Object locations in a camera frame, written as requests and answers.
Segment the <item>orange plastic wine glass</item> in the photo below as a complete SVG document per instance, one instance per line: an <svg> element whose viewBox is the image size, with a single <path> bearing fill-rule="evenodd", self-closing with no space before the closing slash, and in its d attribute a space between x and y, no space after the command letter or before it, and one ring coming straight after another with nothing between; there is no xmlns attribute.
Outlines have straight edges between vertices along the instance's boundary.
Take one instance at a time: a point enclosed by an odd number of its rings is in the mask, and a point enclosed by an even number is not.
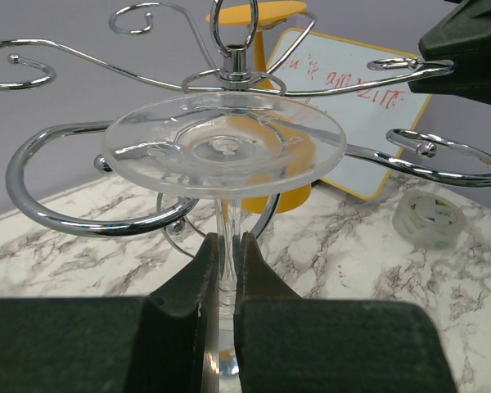
<svg viewBox="0 0 491 393"><path fill-rule="evenodd" d="M274 215L293 210L309 198L311 186L295 185L311 173L316 149L309 135L299 131L291 121L291 111L306 110L286 97L286 85L273 75L291 53L312 31L315 17L299 1L257 2L241 6L242 23L249 27L244 41L225 44L219 29L225 25L227 8L215 1L209 14L211 38L223 65L215 71L229 93L229 101L238 103L230 109L225 125L237 132L235 139L243 148L251 149L250 160L257 158L255 173L247 178L250 191L263 191L264 196L243 198L239 206L251 213ZM286 50L285 54L268 68L264 60L263 31L290 16L303 15L310 23Z"/></svg>

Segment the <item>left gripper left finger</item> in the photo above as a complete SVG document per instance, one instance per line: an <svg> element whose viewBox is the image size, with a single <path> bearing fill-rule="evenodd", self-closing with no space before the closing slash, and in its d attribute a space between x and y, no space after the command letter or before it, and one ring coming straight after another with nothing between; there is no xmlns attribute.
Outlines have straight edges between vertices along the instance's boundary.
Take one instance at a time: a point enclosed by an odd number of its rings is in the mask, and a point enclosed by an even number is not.
<svg viewBox="0 0 491 393"><path fill-rule="evenodd" d="M216 392L218 238L146 296L0 299L0 392Z"/></svg>

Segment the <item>clear wine glass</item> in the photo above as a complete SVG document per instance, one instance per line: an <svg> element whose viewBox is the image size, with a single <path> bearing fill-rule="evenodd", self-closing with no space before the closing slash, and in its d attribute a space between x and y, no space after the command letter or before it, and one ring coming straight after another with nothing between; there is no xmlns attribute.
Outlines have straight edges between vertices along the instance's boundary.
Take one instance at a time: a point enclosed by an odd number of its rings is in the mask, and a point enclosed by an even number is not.
<svg viewBox="0 0 491 393"><path fill-rule="evenodd" d="M238 392L238 362L232 316L236 303L236 269L240 259L243 198L262 197L250 191L247 178L258 159L243 148L225 120L238 103L229 93L196 93L145 106L123 116L106 130L101 152L106 163L131 183L172 197L212 200L219 253L219 389ZM347 147L340 125L326 113L302 102L291 111L297 130L309 135L316 152L311 173L295 185L321 178L339 164Z"/></svg>

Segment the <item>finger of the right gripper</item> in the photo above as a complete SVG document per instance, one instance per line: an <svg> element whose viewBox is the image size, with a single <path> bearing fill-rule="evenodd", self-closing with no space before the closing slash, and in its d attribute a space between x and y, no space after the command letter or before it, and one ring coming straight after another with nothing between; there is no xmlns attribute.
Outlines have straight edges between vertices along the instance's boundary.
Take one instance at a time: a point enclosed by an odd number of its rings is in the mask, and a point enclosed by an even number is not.
<svg viewBox="0 0 491 393"><path fill-rule="evenodd" d="M450 60L449 75L409 84L414 93L445 94L491 105L491 0L460 1L418 43L426 61Z"/></svg>

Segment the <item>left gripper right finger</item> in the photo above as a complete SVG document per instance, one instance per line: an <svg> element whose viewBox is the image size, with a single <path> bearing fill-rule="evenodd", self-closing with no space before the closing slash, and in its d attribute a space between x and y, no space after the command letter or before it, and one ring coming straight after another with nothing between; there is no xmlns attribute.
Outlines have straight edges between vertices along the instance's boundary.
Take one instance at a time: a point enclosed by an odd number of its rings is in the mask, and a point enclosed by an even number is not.
<svg viewBox="0 0 491 393"><path fill-rule="evenodd" d="M428 314L412 303L305 299L245 234L234 339L244 392L454 392Z"/></svg>

